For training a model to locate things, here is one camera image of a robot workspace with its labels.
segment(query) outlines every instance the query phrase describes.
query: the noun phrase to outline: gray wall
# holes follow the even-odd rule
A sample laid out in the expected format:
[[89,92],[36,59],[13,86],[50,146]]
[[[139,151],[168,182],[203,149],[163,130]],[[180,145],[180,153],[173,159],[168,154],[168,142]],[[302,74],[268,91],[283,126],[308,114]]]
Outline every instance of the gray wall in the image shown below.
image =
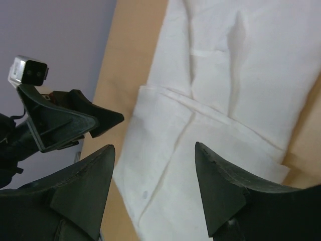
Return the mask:
[[[23,106],[7,82],[16,55],[46,62],[45,86],[80,89],[92,100],[116,0],[1,0],[0,112],[19,115]],[[34,181],[73,163],[81,146],[37,153],[21,162],[9,188]]]

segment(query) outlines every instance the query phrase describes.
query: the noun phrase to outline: beige table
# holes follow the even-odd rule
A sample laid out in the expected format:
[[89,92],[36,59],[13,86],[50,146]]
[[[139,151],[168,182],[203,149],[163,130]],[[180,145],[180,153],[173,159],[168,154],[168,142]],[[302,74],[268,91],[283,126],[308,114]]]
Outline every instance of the beige table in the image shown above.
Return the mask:
[[[82,158],[106,144],[115,145],[119,158],[138,88],[148,78],[166,6],[167,0],[118,0],[94,103],[124,114],[125,121],[96,139],[87,136]],[[321,183],[320,88],[321,79],[311,92],[284,161],[292,168],[285,181],[288,185],[307,187]],[[138,240],[114,182],[102,228],[106,240]]]

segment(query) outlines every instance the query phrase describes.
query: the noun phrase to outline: white camera housing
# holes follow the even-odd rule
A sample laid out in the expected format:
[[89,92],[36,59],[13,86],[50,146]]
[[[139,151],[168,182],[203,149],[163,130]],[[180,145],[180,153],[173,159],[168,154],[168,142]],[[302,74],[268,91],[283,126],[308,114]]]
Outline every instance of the white camera housing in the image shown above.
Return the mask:
[[8,81],[17,88],[20,84],[41,86],[48,74],[47,64],[26,56],[15,58],[10,68]]

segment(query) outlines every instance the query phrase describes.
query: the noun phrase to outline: wrinkled fabric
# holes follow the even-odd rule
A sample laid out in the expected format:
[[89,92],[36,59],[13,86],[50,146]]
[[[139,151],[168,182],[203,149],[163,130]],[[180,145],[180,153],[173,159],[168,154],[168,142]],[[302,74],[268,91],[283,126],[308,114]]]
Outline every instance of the wrinkled fabric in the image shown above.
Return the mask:
[[194,164],[203,142],[281,183],[321,67],[321,2],[169,0],[114,179],[142,240],[207,240]]

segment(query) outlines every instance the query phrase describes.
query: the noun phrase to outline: black cable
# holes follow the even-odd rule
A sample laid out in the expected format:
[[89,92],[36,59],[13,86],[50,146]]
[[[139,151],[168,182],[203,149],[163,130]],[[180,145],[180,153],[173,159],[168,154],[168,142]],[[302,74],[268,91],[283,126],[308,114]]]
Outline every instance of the black cable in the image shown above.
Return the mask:
[[10,116],[10,119],[13,119],[13,120],[22,119],[25,116],[25,114],[26,114],[26,109],[24,109],[23,115],[13,115],[13,116]]

